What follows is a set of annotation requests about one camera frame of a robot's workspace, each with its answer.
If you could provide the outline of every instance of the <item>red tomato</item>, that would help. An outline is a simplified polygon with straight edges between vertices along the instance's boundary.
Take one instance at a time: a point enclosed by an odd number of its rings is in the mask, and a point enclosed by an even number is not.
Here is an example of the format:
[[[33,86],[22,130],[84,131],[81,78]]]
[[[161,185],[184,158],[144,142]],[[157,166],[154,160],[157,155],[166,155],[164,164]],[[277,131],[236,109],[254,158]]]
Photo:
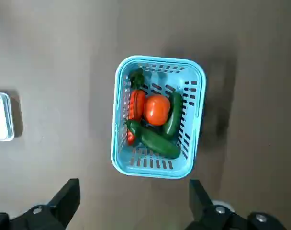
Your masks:
[[[161,126],[168,120],[170,107],[167,97],[160,94],[149,96],[144,108],[144,117],[149,123]]]

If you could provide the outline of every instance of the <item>gray floor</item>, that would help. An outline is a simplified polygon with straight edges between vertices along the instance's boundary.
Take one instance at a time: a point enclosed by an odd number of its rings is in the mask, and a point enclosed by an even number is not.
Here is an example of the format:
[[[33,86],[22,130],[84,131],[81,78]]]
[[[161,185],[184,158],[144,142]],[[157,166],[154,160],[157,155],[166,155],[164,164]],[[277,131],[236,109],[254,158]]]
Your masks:
[[[208,74],[183,180],[111,164],[114,72],[132,54],[193,59]],[[0,0],[0,91],[18,102],[21,133],[0,143],[0,211],[17,215],[79,177],[69,229],[181,230],[199,178],[239,214],[264,210],[291,229],[291,0]]]

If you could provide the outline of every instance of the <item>basket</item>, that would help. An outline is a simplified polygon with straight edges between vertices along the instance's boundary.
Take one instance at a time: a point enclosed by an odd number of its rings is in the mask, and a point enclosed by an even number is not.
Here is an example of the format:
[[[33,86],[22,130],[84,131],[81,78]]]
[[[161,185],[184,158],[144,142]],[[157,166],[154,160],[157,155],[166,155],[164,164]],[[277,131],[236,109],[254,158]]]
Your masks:
[[[142,90],[148,96],[160,93],[169,97],[173,91],[182,95],[183,110],[176,140],[180,156],[177,159],[161,157],[142,143],[135,147],[127,144],[125,119],[131,93],[129,74],[137,68],[144,70]],[[205,88],[204,71],[190,60],[131,56],[122,61],[116,71],[113,102],[111,160],[114,167],[131,176],[180,179],[188,175],[197,154]]]

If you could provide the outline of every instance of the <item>container lid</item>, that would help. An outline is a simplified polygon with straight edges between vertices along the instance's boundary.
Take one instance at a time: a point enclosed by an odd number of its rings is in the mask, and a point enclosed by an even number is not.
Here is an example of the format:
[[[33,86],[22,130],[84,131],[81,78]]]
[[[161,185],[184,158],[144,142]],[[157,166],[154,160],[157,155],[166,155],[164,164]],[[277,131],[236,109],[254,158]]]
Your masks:
[[[10,98],[5,93],[0,93],[0,141],[9,141],[14,137],[11,115]]]

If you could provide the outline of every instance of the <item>cucumber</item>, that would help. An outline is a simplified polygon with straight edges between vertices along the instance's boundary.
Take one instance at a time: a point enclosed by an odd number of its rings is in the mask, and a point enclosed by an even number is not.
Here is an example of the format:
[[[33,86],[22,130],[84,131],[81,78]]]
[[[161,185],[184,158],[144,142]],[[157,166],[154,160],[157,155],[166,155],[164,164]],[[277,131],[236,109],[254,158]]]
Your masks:
[[[182,97],[179,92],[170,95],[171,116],[162,126],[162,135],[167,139],[172,139],[179,130],[180,117],[182,112]]]
[[[142,127],[138,121],[127,120],[126,125],[135,137],[140,139],[145,146],[149,147],[160,156],[170,159],[179,157],[180,148],[178,146],[166,140],[156,132]]]

